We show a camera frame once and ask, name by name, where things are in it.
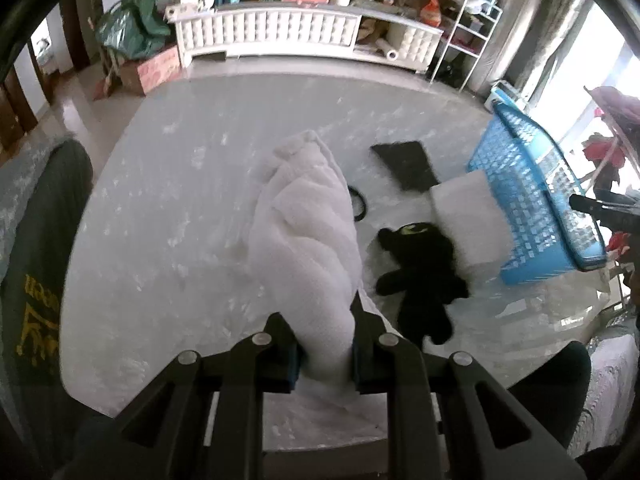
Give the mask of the black plush toy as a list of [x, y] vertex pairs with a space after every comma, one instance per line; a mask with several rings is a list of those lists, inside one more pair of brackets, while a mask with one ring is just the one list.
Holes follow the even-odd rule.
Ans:
[[382, 296], [401, 294], [397, 328], [417, 347], [424, 340], [441, 346], [454, 336], [446, 307], [470, 296], [469, 285], [457, 271], [454, 244], [430, 222], [378, 231], [378, 244], [397, 263], [375, 284]]

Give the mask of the blue plastic laundry basket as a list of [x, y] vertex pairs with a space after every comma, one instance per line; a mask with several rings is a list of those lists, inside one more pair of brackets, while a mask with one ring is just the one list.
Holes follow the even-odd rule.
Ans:
[[584, 194], [559, 145], [517, 108], [492, 114], [466, 169], [482, 170], [506, 215], [513, 249], [500, 278], [519, 285], [606, 265], [597, 222], [574, 210], [570, 196]]

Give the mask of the white fluffy towel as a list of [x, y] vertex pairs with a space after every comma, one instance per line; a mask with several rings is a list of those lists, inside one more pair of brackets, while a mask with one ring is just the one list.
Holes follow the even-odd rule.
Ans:
[[247, 248], [250, 272], [306, 352], [304, 375], [345, 389], [362, 263], [344, 174], [317, 133], [291, 136], [262, 164]]

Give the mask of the white cloth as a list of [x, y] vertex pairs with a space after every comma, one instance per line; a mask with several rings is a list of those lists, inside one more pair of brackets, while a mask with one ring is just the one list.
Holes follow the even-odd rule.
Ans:
[[496, 278], [511, 257], [514, 240], [484, 171], [442, 182], [430, 194], [436, 223], [454, 244], [459, 274], [473, 286]]

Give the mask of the dark green square cloth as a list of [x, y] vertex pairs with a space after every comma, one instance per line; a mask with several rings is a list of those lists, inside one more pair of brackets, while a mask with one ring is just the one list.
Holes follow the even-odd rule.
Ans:
[[403, 191], [425, 193], [439, 185], [438, 177], [419, 141], [374, 144], [371, 151], [390, 170]]

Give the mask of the wooden clothes rack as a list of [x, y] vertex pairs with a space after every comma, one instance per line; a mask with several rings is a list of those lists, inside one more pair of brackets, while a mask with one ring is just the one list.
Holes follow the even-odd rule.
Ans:
[[[593, 88], [588, 94], [596, 106], [594, 118], [608, 130], [582, 144], [582, 154], [594, 165], [587, 174], [588, 191], [602, 202], [639, 205], [639, 99], [613, 86]], [[630, 255], [639, 234], [611, 232], [612, 252]]]

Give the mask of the blue white plastic bin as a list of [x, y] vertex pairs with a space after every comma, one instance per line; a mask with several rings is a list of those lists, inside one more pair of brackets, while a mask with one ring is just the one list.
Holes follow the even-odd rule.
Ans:
[[528, 102], [521, 95], [521, 92], [515, 89], [509, 81], [503, 79], [497, 80], [491, 85], [484, 107], [491, 113], [496, 103], [512, 106], [525, 114], [529, 109]]

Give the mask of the standing air conditioner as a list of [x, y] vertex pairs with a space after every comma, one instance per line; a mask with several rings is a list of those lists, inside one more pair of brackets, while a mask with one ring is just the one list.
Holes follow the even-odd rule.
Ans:
[[502, 15], [468, 84], [471, 92], [486, 98], [490, 86], [501, 79], [521, 47], [541, 0], [499, 0]]

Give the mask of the patterned window curtain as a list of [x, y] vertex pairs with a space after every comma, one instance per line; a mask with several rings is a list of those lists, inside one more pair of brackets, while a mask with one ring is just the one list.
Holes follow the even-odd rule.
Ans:
[[587, 0], [540, 0], [525, 38], [506, 73], [527, 102], [544, 79], [544, 69], [575, 27]]

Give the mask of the orange bag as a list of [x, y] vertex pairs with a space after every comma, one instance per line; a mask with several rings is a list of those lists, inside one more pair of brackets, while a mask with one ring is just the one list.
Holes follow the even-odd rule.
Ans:
[[427, 0], [426, 5], [420, 10], [420, 21], [431, 27], [439, 27], [442, 24], [442, 12], [438, 0]]

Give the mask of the white paper roll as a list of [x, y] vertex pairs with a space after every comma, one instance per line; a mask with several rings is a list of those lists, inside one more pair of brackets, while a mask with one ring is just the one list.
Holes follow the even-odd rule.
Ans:
[[383, 53], [387, 61], [395, 62], [398, 60], [398, 51], [386, 39], [378, 38], [375, 40], [375, 45]]

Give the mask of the dark chair with cloth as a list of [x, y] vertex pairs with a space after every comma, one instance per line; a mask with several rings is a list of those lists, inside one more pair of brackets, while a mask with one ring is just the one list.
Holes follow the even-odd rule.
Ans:
[[1, 403], [19, 432], [57, 439], [65, 278], [93, 169], [72, 136], [27, 142], [1, 168]]

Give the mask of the pink cardboard box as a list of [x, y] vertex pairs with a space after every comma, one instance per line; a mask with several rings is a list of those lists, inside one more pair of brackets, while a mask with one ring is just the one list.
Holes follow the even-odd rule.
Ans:
[[144, 61], [128, 61], [119, 67], [122, 85], [138, 96], [147, 96], [180, 73], [181, 63], [176, 46], [161, 50]]

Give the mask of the white tufted TV cabinet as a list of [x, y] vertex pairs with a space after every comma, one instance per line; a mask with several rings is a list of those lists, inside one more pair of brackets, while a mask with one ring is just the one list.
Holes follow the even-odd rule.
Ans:
[[[226, 4], [206, 11], [171, 6], [181, 64], [196, 56], [302, 56], [339, 58], [427, 72], [442, 30], [410, 18], [358, 6], [297, 3]], [[399, 53], [387, 61], [375, 40], [386, 39]]]

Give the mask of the green plastic bag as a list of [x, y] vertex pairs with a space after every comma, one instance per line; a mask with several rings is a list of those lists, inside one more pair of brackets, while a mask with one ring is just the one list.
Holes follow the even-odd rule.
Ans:
[[168, 44], [172, 32], [156, 0], [119, 0], [96, 25], [96, 41], [128, 61], [152, 58]]

